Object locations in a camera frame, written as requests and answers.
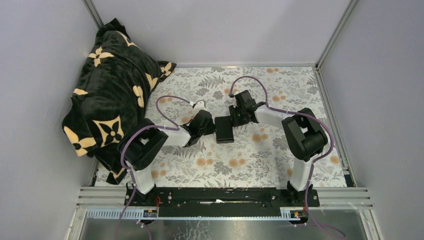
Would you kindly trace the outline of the black paper box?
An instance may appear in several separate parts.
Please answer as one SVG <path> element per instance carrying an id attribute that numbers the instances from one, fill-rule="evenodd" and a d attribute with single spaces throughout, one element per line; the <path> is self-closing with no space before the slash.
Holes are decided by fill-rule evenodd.
<path id="1" fill-rule="evenodd" d="M 215 139 L 217 144 L 233 143 L 233 123 L 230 116 L 218 116 L 214 119 Z"/>

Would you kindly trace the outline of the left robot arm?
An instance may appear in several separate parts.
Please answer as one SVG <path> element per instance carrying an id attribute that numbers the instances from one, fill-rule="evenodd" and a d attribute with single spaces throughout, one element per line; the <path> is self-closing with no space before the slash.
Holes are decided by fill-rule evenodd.
<path id="1" fill-rule="evenodd" d="M 129 170 L 137 189 L 136 199 L 144 206 L 155 200 L 155 182 L 151 163 L 162 147 L 190 147 L 202 136 L 214 133 L 215 125 L 210 112 L 200 110 L 189 123 L 178 128 L 155 125 L 150 119 L 141 121 L 138 128 L 125 135 L 117 145 L 123 167 Z"/>

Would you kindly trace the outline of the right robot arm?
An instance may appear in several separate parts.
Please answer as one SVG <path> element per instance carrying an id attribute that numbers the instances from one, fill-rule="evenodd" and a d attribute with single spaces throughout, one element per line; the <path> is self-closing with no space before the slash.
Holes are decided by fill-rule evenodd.
<path id="1" fill-rule="evenodd" d="M 235 105 L 229 107 L 234 127 L 257 123 L 284 131 L 287 146 L 297 159 L 288 181 L 286 198 L 293 206 L 301 205 L 307 199 L 306 190 L 309 188 L 313 160 L 328 144 L 321 122 L 309 108 L 298 112 L 273 108 L 265 102 L 256 102 L 248 90 L 235 95 L 231 93 L 229 96 L 235 98 Z"/>

